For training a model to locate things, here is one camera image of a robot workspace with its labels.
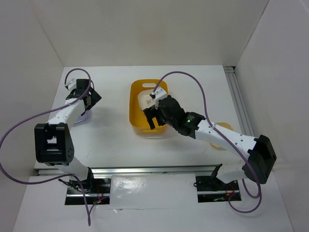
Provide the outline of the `cream plate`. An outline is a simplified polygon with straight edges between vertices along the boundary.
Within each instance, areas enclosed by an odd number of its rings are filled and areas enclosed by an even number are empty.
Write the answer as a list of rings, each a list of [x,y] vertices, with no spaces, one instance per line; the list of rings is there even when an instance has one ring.
[[[155,100],[151,96],[152,92],[152,89],[148,89],[138,94],[138,103],[144,115],[148,112],[148,109],[155,106]]]

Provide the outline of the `purple plate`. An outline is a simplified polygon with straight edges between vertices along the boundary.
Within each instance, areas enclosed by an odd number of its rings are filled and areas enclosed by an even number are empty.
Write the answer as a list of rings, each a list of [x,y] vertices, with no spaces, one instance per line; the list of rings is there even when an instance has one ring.
[[[85,121],[91,115],[91,111],[87,110],[84,114],[80,115],[74,122],[74,124],[81,123]]]

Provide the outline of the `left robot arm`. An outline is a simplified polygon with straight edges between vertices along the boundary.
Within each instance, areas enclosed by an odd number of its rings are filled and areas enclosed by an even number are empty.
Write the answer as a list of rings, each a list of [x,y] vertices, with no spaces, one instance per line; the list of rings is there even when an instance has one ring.
[[[91,87],[88,79],[78,79],[71,85],[65,108],[46,123],[34,128],[35,154],[38,163],[54,166],[65,174],[78,177],[78,187],[85,193],[93,191],[95,180],[90,168],[74,156],[70,130],[75,123],[87,119],[91,108],[101,96]]]

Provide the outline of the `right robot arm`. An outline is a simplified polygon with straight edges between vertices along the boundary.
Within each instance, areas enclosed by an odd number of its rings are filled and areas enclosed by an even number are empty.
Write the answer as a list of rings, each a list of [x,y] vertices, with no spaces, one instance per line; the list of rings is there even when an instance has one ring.
[[[152,130],[155,118],[160,126],[167,124],[183,136],[213,143],[240,157],[239,164],[220,163],[215,168],[211,177],[213,188],[222,189],[231,181],[245,178],[259,184],[267,182],[277,159],[268,137],[247,136],[208,122],[203,115],[186,112],[171,96],[158,103],[153,98],[141,100],[139,105]]]

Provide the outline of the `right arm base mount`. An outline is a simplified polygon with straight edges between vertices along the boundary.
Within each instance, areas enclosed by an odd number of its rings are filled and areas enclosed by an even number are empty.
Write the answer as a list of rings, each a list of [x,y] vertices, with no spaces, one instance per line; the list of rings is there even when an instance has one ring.
[[[197,189],[199,203],[227,202],[229,198],[231,201],[241,201],[238,181],[225,184],[211,176],[196,176],[193,185]]]

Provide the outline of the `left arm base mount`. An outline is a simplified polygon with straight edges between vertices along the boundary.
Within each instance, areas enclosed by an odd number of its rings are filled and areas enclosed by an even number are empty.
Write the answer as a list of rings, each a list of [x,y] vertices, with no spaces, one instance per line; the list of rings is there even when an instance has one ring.
[[[110,177],[93,179],[93,186],[85,188],[87,204],[110,204],[111,181]],[[75,183],[72,187],[67,182],[65,182],[65,185],[67,186],[65,205],[84,205],[84,197],[80,186]]]

